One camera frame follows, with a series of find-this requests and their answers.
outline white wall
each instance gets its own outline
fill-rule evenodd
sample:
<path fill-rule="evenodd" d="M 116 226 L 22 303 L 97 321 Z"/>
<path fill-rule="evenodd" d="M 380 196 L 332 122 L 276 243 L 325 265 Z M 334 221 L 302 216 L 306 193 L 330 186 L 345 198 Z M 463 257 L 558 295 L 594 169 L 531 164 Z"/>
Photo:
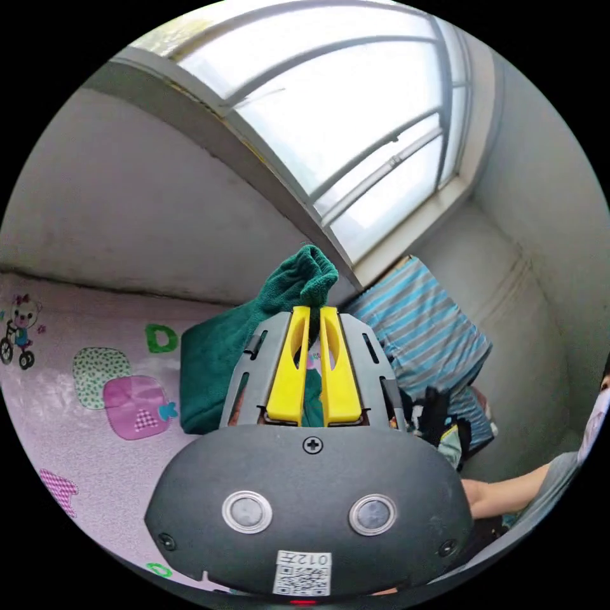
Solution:
<path fill-rule="evenodd" d="M 563 119 L 514 66 L 498 65 L 503 111 L 475 198 L 532 260 L 562 332 L 571 426 L 581 435 L 610 349 L 610 215 Z"/>
<path fill-rule="evenodd" d="M 499 435 L 464 475 L 493 481 L 537 468 L 567 433 L 569 388 L 560 332 L 529 259 L 472 204 L 413 254 L 494 344 L 475 385 Z"/>
<path fill-rule="evenodd" d="M 304 241 L 257 191 L 177 130 L 80 90 L 17 182 L 0 231 L 0 266 L 239 303 Z M 353 292 L 341 278 L 331 304 Z"/>

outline pink patch decoration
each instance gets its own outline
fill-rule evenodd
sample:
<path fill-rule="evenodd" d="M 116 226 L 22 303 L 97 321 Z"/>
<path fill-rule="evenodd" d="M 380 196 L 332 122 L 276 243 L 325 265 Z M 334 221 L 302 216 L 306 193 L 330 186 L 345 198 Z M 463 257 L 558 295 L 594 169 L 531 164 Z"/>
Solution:
<path fill-rule="evenodd" d="M 64 477 L 53 474 L 49 470 L 44 468 L 40 471 L 40 478 L 42 479 L 45 487 L 51 492 L 51 495 L 55 498 L 55 501 L 64 509 L 73 519 L 76 518 L 76 512 L 72 508 L 70 502 L 72 496 L 78 494 L 78 488 L 72 481 L 68 481 Z"/>
<path fill-rule="evenodd" d="M 138 440 L 165 432 L 170 425 L 159 410 L 167 404 L 156 379 L 145 376 L 119 377 L 104 386 L 104 407 L 114 432 L 124 440 Z"/>

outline green cloth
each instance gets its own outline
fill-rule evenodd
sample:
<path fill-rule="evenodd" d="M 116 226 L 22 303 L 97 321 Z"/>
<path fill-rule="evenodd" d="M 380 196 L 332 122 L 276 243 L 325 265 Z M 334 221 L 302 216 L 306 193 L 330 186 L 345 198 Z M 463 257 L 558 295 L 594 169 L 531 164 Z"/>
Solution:
<path fill-rule="evenodd" d="M 217 430 L 233 369 L 257 326 L 297 305 L 311 307 L 309 341 L 320 331 L 320 307 L 339 279 L 334 265 L 312 245 L 303 246 L 267 279 L 248 303 L 193 326 L 180 342 L 180 425 L 187 434 Z M 314 426 L 321 418 L 321 381 L 309 374 L 304 409 Z"/>

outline person's arm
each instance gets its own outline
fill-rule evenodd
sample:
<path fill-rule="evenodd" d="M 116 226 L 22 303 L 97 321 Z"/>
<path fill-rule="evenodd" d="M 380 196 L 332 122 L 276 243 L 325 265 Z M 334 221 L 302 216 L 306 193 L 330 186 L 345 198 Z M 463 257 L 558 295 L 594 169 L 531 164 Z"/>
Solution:
<path fill-rule="evenodd" d="M 473 519 L 498 517 L 523 510 L 538 494 L 549 464 L 522 477 L 499 483 L 463 479 L 464 491 Z"/>

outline face mask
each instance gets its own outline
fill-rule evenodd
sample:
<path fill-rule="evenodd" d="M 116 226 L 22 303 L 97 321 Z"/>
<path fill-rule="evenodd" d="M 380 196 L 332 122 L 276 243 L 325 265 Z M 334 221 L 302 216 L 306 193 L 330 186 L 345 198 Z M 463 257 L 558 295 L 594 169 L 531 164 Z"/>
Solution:
<path fill-rule="evenodd" d="M 610 388 L 600 392 L 597 397 L 597 401 L 595 402 L 595 406 L 593 407 L 593 412 L 591 413 L 591 417 L 589 417 L 589 421 L 586 424 L 585 428 L 585 436 L 583 438 L 583 443 L 580 446 L 580 450 L 578 451 L 578 463 L 582 464 L 586 457 L 589 455 L 591 451 L 591 447 L 597 438 L 597 434 L 599 433 L 600 428 L 602 427 L 602 423 L 604 422 L 604 418 L 606 413 L 608 412 L 608 406 L 610 405 Z"/>

